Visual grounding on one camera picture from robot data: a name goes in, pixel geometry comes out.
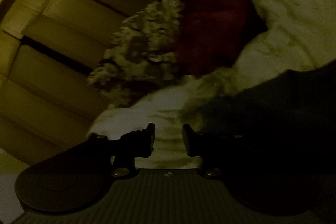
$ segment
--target metal screw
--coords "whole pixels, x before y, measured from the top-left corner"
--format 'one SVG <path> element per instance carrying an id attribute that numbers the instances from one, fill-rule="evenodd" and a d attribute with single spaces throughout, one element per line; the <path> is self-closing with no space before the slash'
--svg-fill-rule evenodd
<path id="1" fill-rule="evenodd" d="M 208 176 L 215 177 L 215 176 L 219 176 L 220 174 L 222 174 L 222 171 L 218 168 L 209 168 L 206 170 L 205 173 Z"/>
<path id="2" fill-rule="evenodd" d="M 117 168 L 113 171 L 113 174 L 115 174 L 116 176 L 126 176 L 129 174 L 129 169 L 127 168 Z"/>

